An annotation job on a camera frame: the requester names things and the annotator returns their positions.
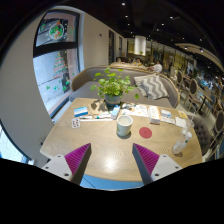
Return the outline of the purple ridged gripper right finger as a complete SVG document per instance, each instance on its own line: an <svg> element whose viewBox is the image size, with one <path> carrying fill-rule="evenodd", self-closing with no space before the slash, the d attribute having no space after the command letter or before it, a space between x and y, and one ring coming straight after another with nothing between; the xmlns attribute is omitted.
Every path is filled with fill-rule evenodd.
<svg viewBox="0 0 224 224"><path fill-rule="evenodd" d="M144 185L150 184L182 169L182 167L167 154L158 155L136 143L133 144L132 153Z"/></svg>

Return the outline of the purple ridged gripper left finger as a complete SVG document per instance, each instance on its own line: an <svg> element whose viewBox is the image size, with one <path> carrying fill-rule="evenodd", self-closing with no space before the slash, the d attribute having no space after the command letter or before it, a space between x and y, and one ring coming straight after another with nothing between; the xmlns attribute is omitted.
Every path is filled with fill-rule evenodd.
<svg viewBox="0 0 224 224"><path fill-rule="evenodd" d="M90 155L91 144L88 143L66 155L56 155L44 165L42 169L79 185L83 178Z"/></svg>

